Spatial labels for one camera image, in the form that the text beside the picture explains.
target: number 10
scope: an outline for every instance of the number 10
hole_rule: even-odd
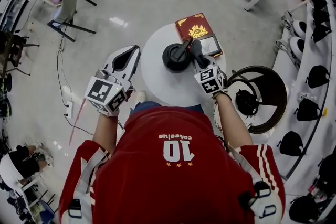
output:
[[[193,153],[190,153],[189,150],[189,140],[180,140],[182,144],[182,155],[183,161],[190,162],[195,156]],[[166,140],[163,143],[163,157],[167,162],[177,163],[180,161],[180,143],[178,140]]]

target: book cover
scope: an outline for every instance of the book cover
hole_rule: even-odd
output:
[[[202,53],[209,56],[223,54],[215,34],[203,13],[195,14],[175,22],[177,32],[184,42],[188,37],[201,40]]]

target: black shorts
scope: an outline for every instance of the black shorts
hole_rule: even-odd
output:
[[[17,146],[16,151],[9,153],[9,157],[12,160],[15,168],[19,171],[24,179],[29,178],[40,170],[38,163],[35,159],[30,158],[24,161],[29,156],[29,150],[26,146]]]

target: white chair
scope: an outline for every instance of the white chair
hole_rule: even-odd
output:
[[[86,0],[93,6],[96,6],[97,4],[91,0]],[[85,32],[89,32],[92,34],[96,34],[95,31],[77,26],[73,24],[73,16],[76,13],[76,6],[77,6],[77,0],[62,0],[62,5],[56,10],[56,12],[52,16],[52,20],[47,23],[48,26],[50,26],[53,30],[60,33],[62,36],[66,37],[67,39],[71,40],[72,42],[75,42],[73,38],[65,34],[65,32],[61,31],[60,28],[62,26],[68,26],[71,28],[75,28],[78,30],[82,30]]]

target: tiled floor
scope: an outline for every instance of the tiled floor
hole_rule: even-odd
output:
[[[96,30],[92,35],[67,29],[76,39],[65,42],[62,53],[62,69],[69,85],[60,75],[64,99],[70,100],[70,87],[74,102],[73,124],[80,109],[90,76],[102,66],[107,56],[119,48],[131,44],[144,47],[148,38],[159,28],[176,20],[204,13],[217,39],[224,48],[227,73],[250,65],[272,67],[275,53],[273,44],[281,37],[283,12],[299,3],[299,0],[261,0],[250,12],[244,10],[249,0],[93,0],[98,6],[79,0],[74,23]],[[63,106],[57,80],[56,54],[61,37],[46,26],[53,9],[37,1],[27,23],[33,22],[32,41],[39,48],[26,50],[22,69],[31,76],[13,72],[13,90],[8,95],[13,115],[5,128],[12,146],[22,142],[42,141],[54,157],[54,168],[46,168],[42,177],[59,196],[67,177],[77,147],[91,136],[75,130],[69,144],[72,127],[64,119]],[[136,89],[146,89],[141,69],[133,76]],[[157,101],[149,92],[149,98]],[[212,103],[205,104],[211,116]],[[132,98],[122,105],[119,119],[124,123]],[[93,106],[85,104],[78,126],[88,132],[95,130],[98,114]]]

